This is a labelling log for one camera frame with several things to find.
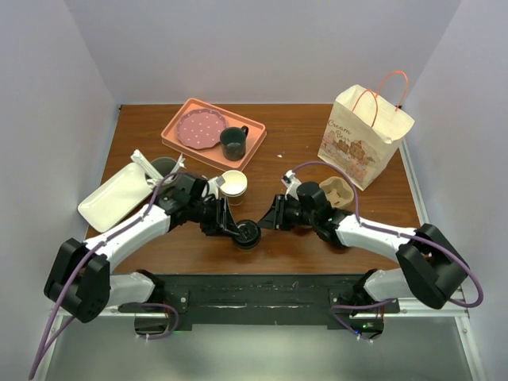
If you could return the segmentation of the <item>black plastic cup lid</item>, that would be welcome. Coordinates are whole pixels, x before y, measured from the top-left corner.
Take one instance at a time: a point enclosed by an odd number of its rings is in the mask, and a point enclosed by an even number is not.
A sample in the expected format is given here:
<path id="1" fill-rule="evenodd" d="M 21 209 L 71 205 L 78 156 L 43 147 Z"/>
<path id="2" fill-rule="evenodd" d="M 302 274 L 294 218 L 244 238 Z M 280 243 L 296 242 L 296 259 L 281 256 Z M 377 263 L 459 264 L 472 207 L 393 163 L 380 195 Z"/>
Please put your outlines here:
<path id="1" fill-rule="evenodd" d="M 261 229 L 253 220 L 241 220 L 237 222 L 237 228 L 239 234 L 232 238 L 237 247 L 247 250 L 259 244 Z"/>

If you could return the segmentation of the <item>brown paper coffee cup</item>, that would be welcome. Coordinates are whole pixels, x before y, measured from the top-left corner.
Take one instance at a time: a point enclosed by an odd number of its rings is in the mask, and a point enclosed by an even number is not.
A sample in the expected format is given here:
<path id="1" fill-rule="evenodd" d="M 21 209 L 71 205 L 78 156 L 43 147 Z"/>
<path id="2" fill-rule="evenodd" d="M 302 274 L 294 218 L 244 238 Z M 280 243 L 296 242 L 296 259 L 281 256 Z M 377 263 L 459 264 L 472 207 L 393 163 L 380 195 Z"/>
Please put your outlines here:
<path id="1" fill-rule="evenodd" d="M 251 250 L 258 245 L 258 242 L 255 242 L 255 241 L 249 241 L 249 242 L 235 241 L 234 244 L 242 250 Z"/>

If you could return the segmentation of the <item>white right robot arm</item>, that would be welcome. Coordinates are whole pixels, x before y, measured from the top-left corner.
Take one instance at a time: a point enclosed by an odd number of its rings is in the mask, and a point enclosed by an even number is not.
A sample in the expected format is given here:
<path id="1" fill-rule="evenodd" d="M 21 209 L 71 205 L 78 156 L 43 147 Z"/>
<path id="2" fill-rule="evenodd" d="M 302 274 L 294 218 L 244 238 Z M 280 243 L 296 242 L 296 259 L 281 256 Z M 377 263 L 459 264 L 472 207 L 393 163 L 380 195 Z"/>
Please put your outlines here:
<path id="1" fill-rule="evenodd" d="M 431 224 L 418 229 L 385 225 L 333 206 L 316 182 L 302 183 L 293 171 L 259 220 L 261 229 L 290 231 L 310 227 L 320 239 L 338 248 L 362 248 L 398 263 L 398 268 L 371 269 L 341 301 L 344 307 L 373 311 L 396 298 L 415 297 L 439 310 L 469 275 L 469 266 Z"/>

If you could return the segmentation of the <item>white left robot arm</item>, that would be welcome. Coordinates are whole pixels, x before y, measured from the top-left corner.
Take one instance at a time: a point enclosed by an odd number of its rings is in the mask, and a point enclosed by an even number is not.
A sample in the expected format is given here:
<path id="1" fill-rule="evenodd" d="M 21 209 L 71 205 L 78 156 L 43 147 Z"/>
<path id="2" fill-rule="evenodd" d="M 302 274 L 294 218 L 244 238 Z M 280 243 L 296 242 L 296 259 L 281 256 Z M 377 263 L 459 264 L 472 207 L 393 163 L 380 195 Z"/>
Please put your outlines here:
<path id="1" fill-rule="evenodd" d="M 187 222 L 197 223 L 209 236 L 224 236 L 242 249 L 256 246 L 260 230 L 251 220 L 235 221 L 229 200 L 210 190 L 202 177 L 176 175 L 165 191 L 155 190 L 149 204 L 120 225 L 87 241 L 73 238 L 57 252 L 44 295 L 82 323 L 95 319 L 106 307 L 138 303 L 147 311 L 164 304 L 164 284 L 147 271 L 114 275 L 128 256 L 153 239 Z"/>

